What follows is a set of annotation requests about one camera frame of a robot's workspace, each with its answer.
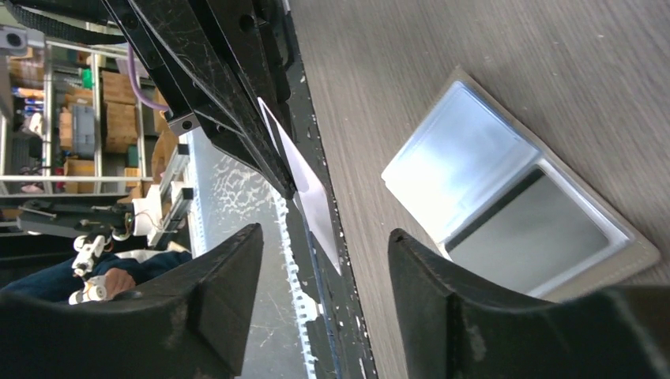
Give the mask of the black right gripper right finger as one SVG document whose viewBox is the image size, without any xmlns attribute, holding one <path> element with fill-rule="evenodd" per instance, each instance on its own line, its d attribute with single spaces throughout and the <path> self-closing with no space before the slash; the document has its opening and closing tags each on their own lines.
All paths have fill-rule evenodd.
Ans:
<svg viewBox="0 0 670 379">
<path fill-rule="evenodd" d="M 494 284 L 402 229 L 388 261 L 411 378 L 666 378 L 669 289 L 553 303 Z"/>
</svg>

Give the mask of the white magnetic stripe card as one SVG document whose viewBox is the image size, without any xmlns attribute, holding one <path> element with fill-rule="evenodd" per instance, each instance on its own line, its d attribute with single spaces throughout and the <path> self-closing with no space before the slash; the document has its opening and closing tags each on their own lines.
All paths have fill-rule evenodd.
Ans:
<svg viewBox="0 0 670 379">
<path fill-rule="evenodd" d="M 307 222 L 308 230 L 324 250 L 337 274 L 341 275 L 341 264 L 325 187 L 294 142 L 286 134 L 284 127 L 269 109 L 264 99 L 259 96 L 257 102 L 267 130 L 272 132 L 274 126 L 277 129 L 279 137 L 271 137 L 271 140 L 276 150 L 279 150 L 278 141 L 281 141 L 297 189 L 299 208 L 303 219 Z"/>
</svg>

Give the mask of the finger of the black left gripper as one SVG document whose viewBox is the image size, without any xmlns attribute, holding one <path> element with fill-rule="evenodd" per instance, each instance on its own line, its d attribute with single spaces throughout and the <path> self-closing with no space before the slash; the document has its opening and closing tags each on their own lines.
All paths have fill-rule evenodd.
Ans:
<svg viewBox="0 0 670 379">
<path fill-rule="evenodd" d="M 222 152 L 259 172 L 284 198 L 296 183 L 280 134 L 290 88 L 273 1 L 108 1 L 167 101 L 176 134 L 201 129 Z"/>
</svg>

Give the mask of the taupe leather card holder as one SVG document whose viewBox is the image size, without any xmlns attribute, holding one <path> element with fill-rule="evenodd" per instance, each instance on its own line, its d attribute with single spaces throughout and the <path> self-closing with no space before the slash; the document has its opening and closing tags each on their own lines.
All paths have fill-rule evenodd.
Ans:
<svg viewBox="0 0 670 379">
<path fill-rule="evenodd" d="M 382 179 L 447 260 L 534 298 L 577 298 L 661 259 L 463 69 Z"/>
</svg>

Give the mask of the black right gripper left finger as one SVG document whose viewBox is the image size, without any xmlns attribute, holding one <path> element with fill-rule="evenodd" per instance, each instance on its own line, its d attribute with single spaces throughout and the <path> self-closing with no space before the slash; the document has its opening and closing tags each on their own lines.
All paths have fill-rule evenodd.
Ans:
<svg viewBox="0 0 670 379">
<path fill-rule="evenodd" d="M 4 378 L 234 378 L 262 266 L 252 223 L 107 302 L 1 297 Z"/>
</svg>

